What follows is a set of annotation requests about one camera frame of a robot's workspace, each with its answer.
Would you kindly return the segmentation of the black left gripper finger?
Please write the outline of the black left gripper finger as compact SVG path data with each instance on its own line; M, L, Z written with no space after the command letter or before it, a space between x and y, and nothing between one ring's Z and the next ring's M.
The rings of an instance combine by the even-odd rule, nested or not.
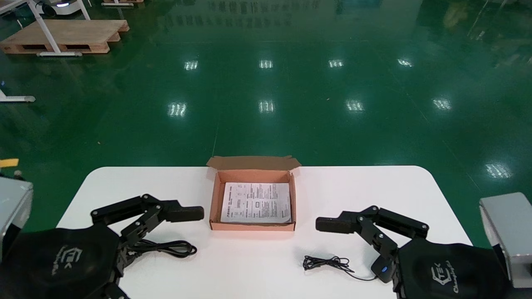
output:
M201 206L183 207L177 200L162 201L152 195L126 199L91 212L92 223L109 226L137 217L133 223L122 229L121 243L129 249L141 246L144 237L163 222L184 223L204 218Z

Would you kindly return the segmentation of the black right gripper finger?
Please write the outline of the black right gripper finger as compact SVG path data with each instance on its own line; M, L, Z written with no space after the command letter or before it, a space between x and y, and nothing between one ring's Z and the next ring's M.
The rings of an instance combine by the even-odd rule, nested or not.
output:
M414 240L426 239L429 226L393 211L371 206L361 212L343 211L337 218L319 217L315 221L315 228L321 232L357 233L380 256L392 258L399 247L381 231L382 228Z

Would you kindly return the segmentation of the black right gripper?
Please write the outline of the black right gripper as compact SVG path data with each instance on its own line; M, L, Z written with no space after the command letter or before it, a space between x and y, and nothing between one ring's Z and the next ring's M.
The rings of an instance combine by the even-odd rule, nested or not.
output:
M493 250L412 240L395 259L398 299L503 299L507 275Z

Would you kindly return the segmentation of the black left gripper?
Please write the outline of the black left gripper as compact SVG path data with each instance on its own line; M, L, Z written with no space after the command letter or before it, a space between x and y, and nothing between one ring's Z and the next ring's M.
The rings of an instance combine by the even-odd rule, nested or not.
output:
M104 225L21 233L1 262L2 299L129 299L120 238Z

